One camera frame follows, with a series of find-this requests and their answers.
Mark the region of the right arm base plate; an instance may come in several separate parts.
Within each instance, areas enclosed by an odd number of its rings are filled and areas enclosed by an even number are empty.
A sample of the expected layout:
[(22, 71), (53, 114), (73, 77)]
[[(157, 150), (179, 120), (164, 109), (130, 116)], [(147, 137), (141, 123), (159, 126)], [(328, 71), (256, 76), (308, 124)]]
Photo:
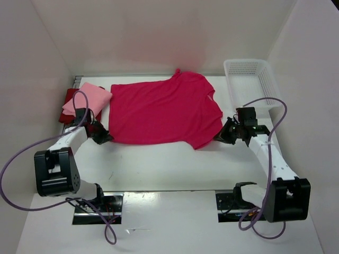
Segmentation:
[(255, 207), (255, 205), (251, 203), (238, 204), (231, 192), (216, 192), (215, 196), (217, 210), (221, 213), (226, 213), (227, 211), (229, 211), (229, 213), (246, 212)]

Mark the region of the hot pink t-shirt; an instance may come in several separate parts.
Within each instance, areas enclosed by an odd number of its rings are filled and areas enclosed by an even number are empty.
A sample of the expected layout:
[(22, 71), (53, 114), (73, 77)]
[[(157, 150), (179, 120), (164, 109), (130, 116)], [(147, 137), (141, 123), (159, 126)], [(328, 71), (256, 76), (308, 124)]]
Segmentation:
[(167, 80), (113, 84), (109, 132), (131, 145), (186, 142), (200, 149), (222, 128), (223, 112), (205, 76), (177, 69)]

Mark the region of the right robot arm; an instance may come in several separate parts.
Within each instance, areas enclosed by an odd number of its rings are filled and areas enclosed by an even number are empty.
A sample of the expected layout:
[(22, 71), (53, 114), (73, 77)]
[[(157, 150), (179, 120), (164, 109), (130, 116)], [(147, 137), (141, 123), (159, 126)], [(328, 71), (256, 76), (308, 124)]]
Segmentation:
[(247, 125), (228, 117), (214, 140), (235, 144), (242, 140), (256, 155), (265, 175), (267, 186), (254, 182), (237, 183), (233, 189), (233, 204), (238, 208), (257, 206), (263, 209), (268, 222), (305, 220), (308, 215), (310, 182), (300, 178), (286, 163), (265, 125), (256, 120)]

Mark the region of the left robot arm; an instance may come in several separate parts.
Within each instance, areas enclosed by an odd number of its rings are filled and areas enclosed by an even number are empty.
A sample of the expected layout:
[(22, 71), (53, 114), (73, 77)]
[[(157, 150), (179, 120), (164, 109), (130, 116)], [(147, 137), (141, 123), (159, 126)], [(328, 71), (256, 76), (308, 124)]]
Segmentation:
[(63, 196), (76, 198), (80, 205), (93, 211), (104, 209), (106, 199), (99, 184), (82, 180), (75, 154), (88, 139), (102, 145), (113, 141), (113, 136), (100, 122), (68, 127), (55, 144), (34, 155), (35, 181), (42, 197)]

